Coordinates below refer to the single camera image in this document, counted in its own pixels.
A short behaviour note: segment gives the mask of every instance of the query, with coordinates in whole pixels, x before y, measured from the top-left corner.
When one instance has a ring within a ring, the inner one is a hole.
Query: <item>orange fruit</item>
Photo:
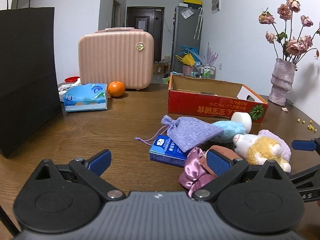
[[[113,98],[123,96],[125,92],[125,85],[121,81],[114,81],[108,85],[108,94]]]

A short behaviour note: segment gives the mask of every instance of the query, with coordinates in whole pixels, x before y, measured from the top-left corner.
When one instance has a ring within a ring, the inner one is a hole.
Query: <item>pink ceramic vase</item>
[[[272,89],[269,95],[269,101],[284,106],[288,91],[292,90],[296,65],[280,58],[276,59],[275,69],[272,73]]]

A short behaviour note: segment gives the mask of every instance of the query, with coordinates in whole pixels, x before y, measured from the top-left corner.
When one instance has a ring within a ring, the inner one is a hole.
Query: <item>suitcase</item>
[[[154,40],[134,28],[110,28],[79,41],[82,84],[121,81],[128,89],[146,88],[153,74]]]

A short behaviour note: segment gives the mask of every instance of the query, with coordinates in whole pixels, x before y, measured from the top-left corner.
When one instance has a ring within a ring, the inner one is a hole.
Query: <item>wooden table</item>
[[[252,133],[269,129],[288,145],[294,139],[318,137],[307,130],[310,120],[295,107],[283,112],[280,106],[269,103],[262,124],[254,123]],[[19,190],[42,159],[66,164],[76,157],[88,159],[102,149],[112,153],[112,164],[101,176],[115,187],[130,190],[183,190],[178,182],[182,168],[149,160],[149,146],[135,137],[149,139],[161,127],[167,114],[167,86],[151,84],[142,91],[129,91],[121,99],[109,99],[107,111],[60,113],[38,129],[8,159],[0,156],[0,205],[16,223],[12,205]],[[174,119],[179,115],[170,114]],[[200,118],[207,122],[218,119]],[[313,126],[320,131],[318,124]],[[292,172],[297,173],[320,163],[316,152],[292,151]],[[320,239],[320,208],[306,203],[306,210],[298,228],[306,239]],[[11,239],[0,223],[0,239]]]

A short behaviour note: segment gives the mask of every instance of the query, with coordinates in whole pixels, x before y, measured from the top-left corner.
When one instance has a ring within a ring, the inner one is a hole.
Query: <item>front door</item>
[[[162,33],[164,22],[163,7],[128,7],[127,27],[144,30],[155,40],[154,61],[161,61]]]

